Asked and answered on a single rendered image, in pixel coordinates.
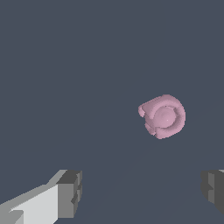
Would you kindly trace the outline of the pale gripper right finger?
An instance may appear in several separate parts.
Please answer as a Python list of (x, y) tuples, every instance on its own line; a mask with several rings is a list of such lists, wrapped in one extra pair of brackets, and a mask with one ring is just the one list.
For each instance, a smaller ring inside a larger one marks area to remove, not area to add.
[(224, 214), (224, 170), (202, 171), (200, 178), (203, 196)]

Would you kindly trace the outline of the pink round object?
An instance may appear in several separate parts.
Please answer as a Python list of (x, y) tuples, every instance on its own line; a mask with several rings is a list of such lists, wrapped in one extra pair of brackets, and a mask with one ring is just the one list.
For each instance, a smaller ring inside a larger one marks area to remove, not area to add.
[(145, 128), (157, 139), (179, 133), (185, 126), (186, 112), (181, 102), (163, 94), (138, 107), (138, 114), (145, 119)]

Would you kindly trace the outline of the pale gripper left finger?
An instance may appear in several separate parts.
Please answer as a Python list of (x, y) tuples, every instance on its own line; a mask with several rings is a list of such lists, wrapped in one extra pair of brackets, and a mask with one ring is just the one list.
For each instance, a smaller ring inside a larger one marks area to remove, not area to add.
[(59, 170), (45, 185), (0, 205), (0, 224), (55, 224), (73, 218), (82, 195), (82, 171)]

